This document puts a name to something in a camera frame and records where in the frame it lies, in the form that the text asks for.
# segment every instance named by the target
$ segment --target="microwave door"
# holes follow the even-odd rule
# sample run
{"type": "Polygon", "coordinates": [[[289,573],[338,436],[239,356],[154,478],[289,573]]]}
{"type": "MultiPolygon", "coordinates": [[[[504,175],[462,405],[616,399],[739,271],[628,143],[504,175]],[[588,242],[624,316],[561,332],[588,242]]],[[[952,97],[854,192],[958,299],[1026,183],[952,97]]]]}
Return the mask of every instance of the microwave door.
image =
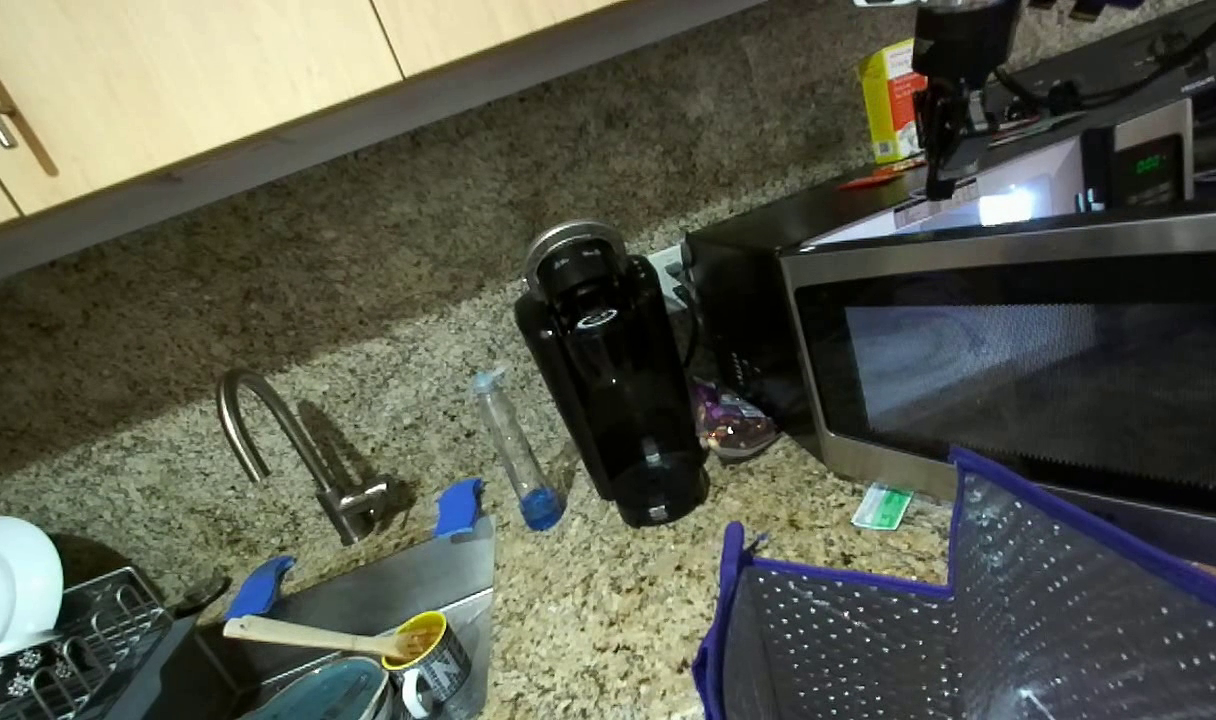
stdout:
{"type": "Polygon", "coordinates": [[[1216,514],[1216,211],[834,243],[783,275],[836,472],[898,481],[966,445],[1216,514]]]}

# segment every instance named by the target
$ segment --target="bottle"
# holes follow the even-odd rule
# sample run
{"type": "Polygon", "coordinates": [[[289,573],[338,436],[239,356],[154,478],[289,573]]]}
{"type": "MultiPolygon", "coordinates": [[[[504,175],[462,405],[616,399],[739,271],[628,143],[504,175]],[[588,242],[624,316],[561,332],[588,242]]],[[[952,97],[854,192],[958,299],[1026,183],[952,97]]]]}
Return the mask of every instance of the bottle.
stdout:
{"type": "Polygon", "coordinates": [[[486,367],[474,380],[499,470],[521,502],[521,518],[533,533],[549,533],[563,518],[563,494],[542,472],[533,445],[516,422],[511,399],[499,389],[499,367],[486,367]]]}

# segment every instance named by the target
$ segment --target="green object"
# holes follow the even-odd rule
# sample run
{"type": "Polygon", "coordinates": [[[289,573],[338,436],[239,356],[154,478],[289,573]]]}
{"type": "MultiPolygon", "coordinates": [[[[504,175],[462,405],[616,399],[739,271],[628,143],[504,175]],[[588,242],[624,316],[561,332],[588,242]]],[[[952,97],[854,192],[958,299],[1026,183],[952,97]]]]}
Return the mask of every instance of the green object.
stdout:
{"type": "Polygon", "coordinates": [[[1167,156],[1141,156],[1141,159],[1134,165],[1136,175],[1154,175],[1154,173],[1163,173],[1163,168],[1167,168],[1167,156]]]}
{"type": "Polygon", "coordinates": [[[854,514],[854,525],[874,529],[874,533],[898,533],[914,505],[916,505],[916,494],[891,488],[891,486],[874,486],[874,488],[863,488],[860,509],[854,514]]]}

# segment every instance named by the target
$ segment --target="small blue object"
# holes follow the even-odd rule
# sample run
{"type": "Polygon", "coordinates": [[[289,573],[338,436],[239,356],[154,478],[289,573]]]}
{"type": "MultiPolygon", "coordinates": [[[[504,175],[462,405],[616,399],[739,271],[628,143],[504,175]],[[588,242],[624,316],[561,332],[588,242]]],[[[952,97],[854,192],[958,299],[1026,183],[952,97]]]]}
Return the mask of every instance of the small blue object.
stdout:
{"type": "Polygon", "coordinates": [[[295,564],[295,557],[281,551],[281,557],[266,559],[258,573],[250,573],[250,580],[239,583],[226,622],[273,613],[292,564],[295,564]]]}
{"type": "Polygon", "coordinates": [[[468,478],[441,494],[437,535],[468,535],[482,520],[486,481],[468,478]]]}
{"type": "Polygon", "coordinates": [[[523,525],[529,525],[533,533],[549,533],[549,529],[556,529],[561,518],[563,518],[563,498],[554,494],[554,488],[544,488],[544,486],[538,486],[538,488],[521,502],[521,514],[523,514],[523,525]]]}

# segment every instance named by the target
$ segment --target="outlet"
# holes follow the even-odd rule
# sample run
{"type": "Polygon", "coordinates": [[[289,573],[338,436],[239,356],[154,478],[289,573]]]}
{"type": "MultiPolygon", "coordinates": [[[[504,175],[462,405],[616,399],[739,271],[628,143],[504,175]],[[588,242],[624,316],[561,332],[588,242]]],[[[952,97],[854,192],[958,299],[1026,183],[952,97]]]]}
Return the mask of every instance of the outlet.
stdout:
{"type": "Polygon", "coordinates": [[[662,253],[650,253],[650,266],[658,269],[658,279],[662,279],[662,292],[664,299],[681,299],[681,275],[684,275],[684,257],[681,257],[681,243],[674,249],[662,249],[662,253]]]}

